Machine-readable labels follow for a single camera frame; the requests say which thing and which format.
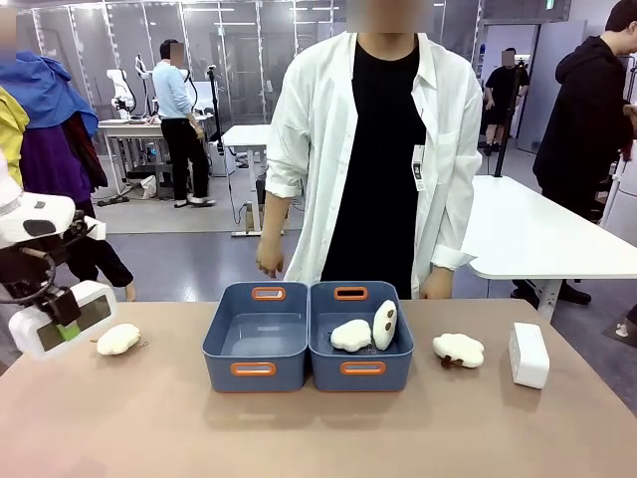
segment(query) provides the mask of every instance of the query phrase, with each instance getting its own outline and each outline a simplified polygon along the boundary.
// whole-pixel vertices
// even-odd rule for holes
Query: orange handle
[[[284,301],[286,290],[283,287],[255,287],[252,290],[255,301]]]
[[[386,371],[384,361],[344,361],[340,365],[343,375],[383,375]]]
[[[272,376],[277,373],[277,366],[269,361],[236,361],[230,371],[236,376]]]
[[[364,301],[369,296],[366,287],[337,287],[334,298],[338,301]]]

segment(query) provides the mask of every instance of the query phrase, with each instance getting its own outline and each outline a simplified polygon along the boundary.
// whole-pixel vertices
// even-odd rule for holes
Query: white plush toy
[[[443,334],[434,339],[434,352],[442,359],[442,366],[461,365],[476,368],[485,361],[485,347],[463,334]]]
[[[371,344],[371,327],[363,319],[351,321],[334,329],[329,341],[335,349],[354,353]]]
[[[137,342],[141,333],[133,324],[119,324],[108,329],[98,340],[98,354],[118,356],[123,354]]]
[[[374,343],[380,351],[386,351],[396,332],[398,311],[392,301],[385,301],[374,316]]]

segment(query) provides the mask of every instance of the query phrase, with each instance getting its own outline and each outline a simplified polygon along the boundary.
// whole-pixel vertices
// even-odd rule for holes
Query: shirt collar
[[[357,33],[349,36],[349,72],[350,78],[354,76],[354,57],[356,53]],[[418,34],[418,49],[420,51],[420,64],[418,66],[417,76],[423,79],[433,89],[438,88],[436,81],[436,68],[434,66],[434,57],[431,52],[431,43],[425,33]]]

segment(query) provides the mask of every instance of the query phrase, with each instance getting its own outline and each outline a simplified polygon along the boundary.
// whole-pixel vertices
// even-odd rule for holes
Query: gray door
[[[533,60],[531,87],[525,106],[518,149],[537,153],[559,93],[555,69],[584,40],[585,21],[543,24]]]

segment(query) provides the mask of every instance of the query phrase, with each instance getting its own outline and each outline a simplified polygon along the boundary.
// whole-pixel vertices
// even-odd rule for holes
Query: light blue shirt
[[[152,83],[155,86],[161,118],[188,118],[192,105],[177,67],[163,61],[159,62],[152,71]]]

